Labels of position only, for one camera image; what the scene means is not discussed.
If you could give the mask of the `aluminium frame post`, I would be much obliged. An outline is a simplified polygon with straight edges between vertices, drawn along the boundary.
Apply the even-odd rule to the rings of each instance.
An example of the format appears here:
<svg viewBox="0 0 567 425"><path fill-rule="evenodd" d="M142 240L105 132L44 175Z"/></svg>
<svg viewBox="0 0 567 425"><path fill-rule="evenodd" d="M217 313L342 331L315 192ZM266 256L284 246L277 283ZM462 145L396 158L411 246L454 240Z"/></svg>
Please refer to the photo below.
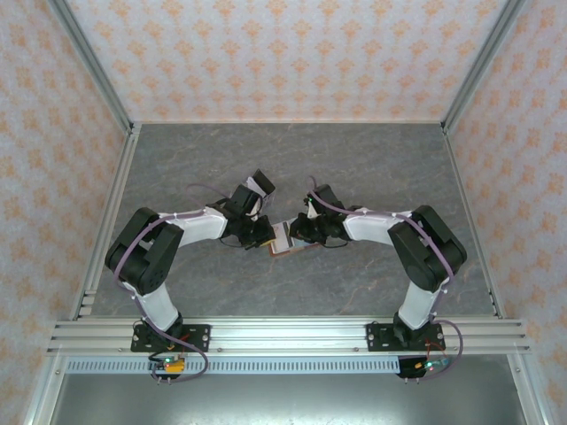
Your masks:
<svg viewBox="0 0 567 425"><path fill-rule="evenodd" d="M128 116L97 54L85 35L67 0L46 0L54 15L70 38L82 63L100 91L119 127L129 133L134 124Z"/></svg>
<svg viewBox="0 0 567 425"><path fill-rule="evenodd" d="M465 106L472 99L478 84L488 66L504 42L509 30L516 22L517 15L523 9L526 0L506 0L492 29L476 55L470 70L450 104L446 117L440 122L443 134L448 135L457 125Z"/></svg>

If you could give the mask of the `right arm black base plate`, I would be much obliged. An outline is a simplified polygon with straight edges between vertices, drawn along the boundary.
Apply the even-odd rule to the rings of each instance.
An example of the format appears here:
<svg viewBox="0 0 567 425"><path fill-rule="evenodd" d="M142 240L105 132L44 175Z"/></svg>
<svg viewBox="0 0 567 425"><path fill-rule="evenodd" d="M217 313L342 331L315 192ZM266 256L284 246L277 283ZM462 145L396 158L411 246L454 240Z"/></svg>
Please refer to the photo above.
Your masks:
<svg viewBox="0 0 567 425"><path fill-rule="evenodd" d="M403 323L371 322L366 325L366 342L370 352L443 351L446 343L439 324L426 323L412 330Z"/></svg>

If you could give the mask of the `aluminium frame leg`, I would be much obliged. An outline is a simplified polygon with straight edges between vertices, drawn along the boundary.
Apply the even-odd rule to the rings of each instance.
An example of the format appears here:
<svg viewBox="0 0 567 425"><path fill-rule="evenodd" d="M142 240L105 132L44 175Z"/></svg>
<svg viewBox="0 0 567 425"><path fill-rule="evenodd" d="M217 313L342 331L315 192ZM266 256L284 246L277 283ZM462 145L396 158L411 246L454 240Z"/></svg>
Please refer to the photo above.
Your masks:
<svg viewBox="0 0 567 425"><path fill-rule="evenodd" d="M23 425L50 425L66 375L67 356L47 357L39 373Z"/></svg>
<svg viewBox="0 0 567 425"><path fill-rule="evenodd" d="M526 425L548 425L547 414L540 402L537 383L530 370L530 355L508 354L507 360Z"/></svg>

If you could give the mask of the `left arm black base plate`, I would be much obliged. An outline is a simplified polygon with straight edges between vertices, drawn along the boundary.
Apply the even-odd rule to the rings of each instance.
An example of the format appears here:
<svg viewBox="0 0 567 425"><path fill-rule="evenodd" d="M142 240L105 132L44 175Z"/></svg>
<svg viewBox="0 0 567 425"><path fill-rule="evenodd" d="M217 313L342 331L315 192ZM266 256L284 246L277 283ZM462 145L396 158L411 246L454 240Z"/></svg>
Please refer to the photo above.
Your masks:
<svg viewBox="0 0 567 425"><path fill-rule="evenodd" d="M174 343L159 335L148 324L139 323L133 327L130 350L132 352L181 352L185 346ZM203 352L208 351L211 326L206 324L183 324L173 331L173 336L192 344Z"/></svg>

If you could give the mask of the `aluminium side rail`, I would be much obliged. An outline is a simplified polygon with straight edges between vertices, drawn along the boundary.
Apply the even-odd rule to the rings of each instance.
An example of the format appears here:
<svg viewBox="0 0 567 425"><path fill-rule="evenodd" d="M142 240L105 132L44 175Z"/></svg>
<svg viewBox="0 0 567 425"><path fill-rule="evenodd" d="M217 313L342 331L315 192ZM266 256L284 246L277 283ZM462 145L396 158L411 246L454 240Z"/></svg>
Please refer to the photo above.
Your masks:
<svg viewBox="0 0 567 425"><path fill-rule="evenodd" d="M105 254L111 244L114 223L120 209L120 202L135 154L141 126L141 123L135 122L126 133L112 184L105 199L97 237L93 244L82 282L79 285L79 292L75 296L74 306L69 315L70 321L76 321L83 316L82 309L84 306L87 307L87 315L89 315L89 306L85 305L84 301L87 298L93 298L97 293L100 277L104 269Z"/></svg>
<svg viewBox="0 0 567 425"><path fill-rule="evenodd" d="M497 287L497 284L494 280L493 270L491 269L490 265L488 264L487 257L484 252L484 246L481 243L478 235L478 230L476 223L474 221L474 214L471 210L470 200L467 195L464 181L457 164L457 159L455 155L455 150L451 142L450 135L448 131L443 127L443 139L445 142L445 146L447 149L447 154L449 156L449 160L451 162L451 166L454 171L454 176L456 179L456 184L460 193L460 197L462 200L463 208L466 214L468 226L470 229L470 234L472 237L472 241L474 243L474 252L476 253L478 264L480 269L482 270L485 286L486 286L486 293L487 296L490 298L491 306L493 310L493 316L496 317L498 320L503 320L507 318L506 310L503 305L503 301L501 299L500 291Z"/></svg>

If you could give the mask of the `aluminium mounting rail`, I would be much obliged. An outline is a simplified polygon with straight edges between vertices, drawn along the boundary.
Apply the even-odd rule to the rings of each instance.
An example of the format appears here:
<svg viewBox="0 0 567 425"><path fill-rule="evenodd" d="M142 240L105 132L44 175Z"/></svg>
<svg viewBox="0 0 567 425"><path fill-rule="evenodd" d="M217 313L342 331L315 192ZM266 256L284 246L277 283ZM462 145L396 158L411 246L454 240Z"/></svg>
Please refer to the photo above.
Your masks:
<svg viewBox="0 0 567 425"><path fill-rule="evenodd" d="M368 353L365 326L369 316L201 317L188 323L211 326L208 353L213 356L349 355ZM51 355L126 355L130 353L133 317L82 317L59 321L47 345ZM521 320L494 316L453 316L443 319L446 353L528 353L534 347Z"/></svg>

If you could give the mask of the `brown leather card holder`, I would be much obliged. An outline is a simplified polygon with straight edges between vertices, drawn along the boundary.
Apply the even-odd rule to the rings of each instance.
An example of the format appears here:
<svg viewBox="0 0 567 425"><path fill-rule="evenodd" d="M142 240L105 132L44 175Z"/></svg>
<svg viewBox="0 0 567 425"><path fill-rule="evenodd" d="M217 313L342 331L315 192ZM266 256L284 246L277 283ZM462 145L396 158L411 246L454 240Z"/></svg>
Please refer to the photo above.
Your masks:
<svg viewBox="0 0 567 425"><path fill-rule="evenodd" d="M291 220L286 220L286 221L289 222L289 230L290 230ZM270 242L269 246L268 246L269 253L273 257L282 256L282 255L285 255L285 254L291 254L291 253L296 252L296 251L302 251L302 250L307 249L307 248L319 246L319 244L309 244L309 243L306 243L303 240L295 239L295 238L292 237L292 240L294 242L294 246L291 249L289 249L288 251L274 251L273 245L272 245L274 240L272 240Z"/></svg>

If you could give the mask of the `grey metal panel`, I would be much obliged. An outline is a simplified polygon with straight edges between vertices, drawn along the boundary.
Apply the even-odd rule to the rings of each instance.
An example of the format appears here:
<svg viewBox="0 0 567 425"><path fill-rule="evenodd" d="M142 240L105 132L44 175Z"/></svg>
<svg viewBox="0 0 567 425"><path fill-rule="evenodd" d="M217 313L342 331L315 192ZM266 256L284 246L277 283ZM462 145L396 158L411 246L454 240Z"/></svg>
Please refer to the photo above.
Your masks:
<svg viewBox="0 0 567 425"><path fill-rule="evenodd" d="M393 375L69 375L50 425L527 425L513 382Z"/></svg>

